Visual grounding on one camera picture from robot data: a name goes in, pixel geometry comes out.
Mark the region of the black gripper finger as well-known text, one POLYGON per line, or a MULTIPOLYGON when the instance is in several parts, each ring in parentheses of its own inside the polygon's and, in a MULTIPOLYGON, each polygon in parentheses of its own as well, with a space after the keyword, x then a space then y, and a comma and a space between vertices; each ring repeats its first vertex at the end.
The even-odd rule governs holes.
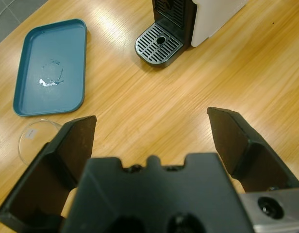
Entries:
POLYGON ((0 206, 0 223, 17 233, 58 233, 62 209, 93 148, 96 116, 65 123, 32 160, 0 206))
POLYGON ((238 113, 209 107, 215 148, 246 192, 299 188, 299 180, 265 139, 238 113))

